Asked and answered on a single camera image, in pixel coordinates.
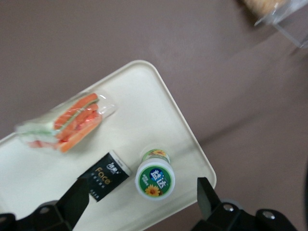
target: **yellow flower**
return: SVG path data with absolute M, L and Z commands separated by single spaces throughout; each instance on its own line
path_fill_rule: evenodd
M 166 156 L 166 153 L 163 150 L 155 150 L 152 152 L 154 155 Z
M 149 187 L 145 189 L 145 193 L 150 196 L 159 196 L 160 191 L 157 186 L 150 184 Z

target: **white container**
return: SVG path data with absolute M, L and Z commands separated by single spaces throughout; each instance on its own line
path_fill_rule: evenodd
M 175 175 L 170 158 L 161 149 L 151 149 L 142 158 L 135 184 L 146 199 L 160 201 L 168 197 L 175 185 Z

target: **transparent container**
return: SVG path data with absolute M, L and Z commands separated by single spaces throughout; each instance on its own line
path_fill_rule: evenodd
M 299 48 L 308 48 L 308 0 L 288 0 L 255 25 L 260 22 L 273 25 Z
M 299 48 L 308 48 L 308 4 L 273 26 Z

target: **black metal bracket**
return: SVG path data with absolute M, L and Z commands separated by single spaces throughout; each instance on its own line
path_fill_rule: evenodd
M 252 216 L 232 203 L 221 202 L 207 178 L 198 178 L 197 192 L 204 220 L 192 231 L 296 231 L 276 210 L 260 209 Z
M 0 231 L 71 231 L 89 203 L 86 179 L 78 179 L 59 201 L 40 205 L 32 214 L 16 220 L 0 214 Z

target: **carrot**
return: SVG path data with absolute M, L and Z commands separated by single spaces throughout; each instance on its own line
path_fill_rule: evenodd
M 80 142 L 86 135 L 88 135 L 93 129 L 95 129 L 102 121 L 102 115 L 97 112 L 93 112 L 87 117 L 86 121 L 80 125 L 81 129 L 76 130 L 74 134 L 71 134 L 67 140 L 59 142 L 59 148 L 61 152 L 65 153 L 78 142 Z
M 83 110 L 79 115 L 77 115 L 76 118 L 69 125 L 66 126 L 66 128 L 64 128 L 61 132 L 59 132 L 56 135 L 56 138 L 62 140 L 63 138 L 73 133 L 75 128 L 79 124 L 83 123 L 85 119 L 97 109 L 98 109 L 98 105 L 96 103 L 91 104 L 89 107 Z
M 28 142 L 31 148 L 56 148 L 56 143 L 44 142 L 44 141 L 32 141 Z
M 78 112 L 81 108 L 86 106 L 88 103 L 96 100 L 98 98 L 97 94 L 92 93 L 90 95 L 87 95 L 83 98 L 81 98 L 79 101 L 77 101 L 73 106 L 71 106 L 65 113 L 63 113 L 61 116 L 59 116 L 56 121 L 54 122 L 54 129 L 57 130 L 63 126 L 63 124 L 66 123 L 66 121 L 72 117 L 76 112 Z

